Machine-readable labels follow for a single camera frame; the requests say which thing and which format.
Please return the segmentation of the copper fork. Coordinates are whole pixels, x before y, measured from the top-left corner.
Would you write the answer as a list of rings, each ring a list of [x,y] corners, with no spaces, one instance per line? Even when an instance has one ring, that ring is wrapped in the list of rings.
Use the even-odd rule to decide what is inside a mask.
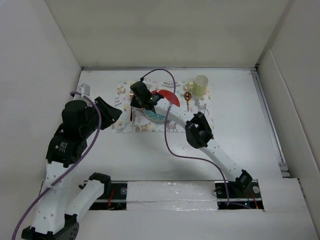
[[[132,107],[132,100],[133,100],[133,97],[134,97],[134,93],[133,93],[133,91],[132,91],[132,90],[130,90],[129,97],[130,97],[130,121],[132,122],[132,121],[133,121],[133,107]]]

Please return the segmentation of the animal print cloth placemat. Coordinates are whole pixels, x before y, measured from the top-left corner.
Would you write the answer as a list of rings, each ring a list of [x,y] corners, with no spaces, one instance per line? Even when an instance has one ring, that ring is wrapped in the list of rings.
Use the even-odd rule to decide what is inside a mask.
[[[143,81],[147,88],[152,93],[160,93],[168,101],[172,99],[173,94],[173,81],[152,81],[145,78]],[[130,121],[130,86],[133,82],[119,82],[116,89],[116,96],[114,101],[114,107],[122,110],[122,114],[119,119],[111,126],[113,133],[157,133],[164,131],[165,117],[153,113],[150,110],[133,108],[132,109],[132,121]],[[182,108],[187,112],[187,103],[184,99],[184,93],[188,92],[187,82],[177,81],[176,91],[173,104]],[[191,99],[189,101],[189,112],[195,114],[202,112],[206,115],[206,119],[211,128],[214,127],[213,120],[213,107],[211,101],[211,95],[209,89],[203,96],[196,96],[191,93]]]

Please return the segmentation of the copper spoon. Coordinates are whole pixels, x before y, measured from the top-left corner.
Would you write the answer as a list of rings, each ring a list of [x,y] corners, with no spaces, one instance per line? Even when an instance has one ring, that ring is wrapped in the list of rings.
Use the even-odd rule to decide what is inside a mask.
[[[186,91],[183,96],[184,96],[184,100],[186,101],[187,111],[189,112],[189,105],[190,105],[189,102],[192,98],[191,93],[189,91]]]

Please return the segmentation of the pale yellow mug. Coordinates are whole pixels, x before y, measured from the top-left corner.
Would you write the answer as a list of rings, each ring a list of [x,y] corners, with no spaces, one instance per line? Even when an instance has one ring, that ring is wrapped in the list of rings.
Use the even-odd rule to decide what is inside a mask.
[[[201,97],[205,94],[209,79],[206,75],[199,74],[194,77],[192,82],[187,83],[187,90],[192,92],[195,96]]]

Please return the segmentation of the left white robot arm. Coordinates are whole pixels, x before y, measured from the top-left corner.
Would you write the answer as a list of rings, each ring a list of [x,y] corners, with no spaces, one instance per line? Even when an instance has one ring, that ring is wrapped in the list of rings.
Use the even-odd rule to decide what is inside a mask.
[[[92,149],[87,139],[110,127],[122,111],[101,97],[72,100],[62,110],[62,123],[54,133],[46,154],[46,176],[41,192],[31,204],[36,206],[32,224],[22,230],[24,240],[74,240],[79,221],[98,198],[113,196],[109,175],[93,173],[80,193],[68,202],[76,167]]]

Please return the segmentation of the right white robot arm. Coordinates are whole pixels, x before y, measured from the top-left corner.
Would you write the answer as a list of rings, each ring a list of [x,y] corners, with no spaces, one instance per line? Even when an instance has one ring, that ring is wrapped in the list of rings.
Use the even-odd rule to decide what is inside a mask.
[[[171,102],[176,98],[174,93],[171,98],[166,99],[159,90],[150,91],[142,81],[135,82],[130,86],[130,90],[133,93],[131,106],[165,116],[184,128],[188,144],[202,151],[217,165],[235,196],[243,197],[249,192],[253,178],[222,150],[202,112],[191,113],[183,110]]]

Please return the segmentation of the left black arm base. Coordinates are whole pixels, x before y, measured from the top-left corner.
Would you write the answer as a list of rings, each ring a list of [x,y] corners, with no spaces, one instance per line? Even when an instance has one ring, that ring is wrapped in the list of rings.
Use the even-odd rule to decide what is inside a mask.
[[[99,197],[89,208],[92,211],[122,211],[127,209],[127,181],[113,181],[109,195]]]

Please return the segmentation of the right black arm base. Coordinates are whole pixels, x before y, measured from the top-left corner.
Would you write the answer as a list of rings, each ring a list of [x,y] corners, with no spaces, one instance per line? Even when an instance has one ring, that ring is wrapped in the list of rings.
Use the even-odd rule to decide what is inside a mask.
[[[263,200],[261,196],[260,186],[257,180],[254,180],[249,185],[244,193],[236,193],[229,183],[228,194],[229,204],[227,205],[227,191],[224,181],[214,182],[215,190],[212,195],[216,197],[218,210],[263,210]]]

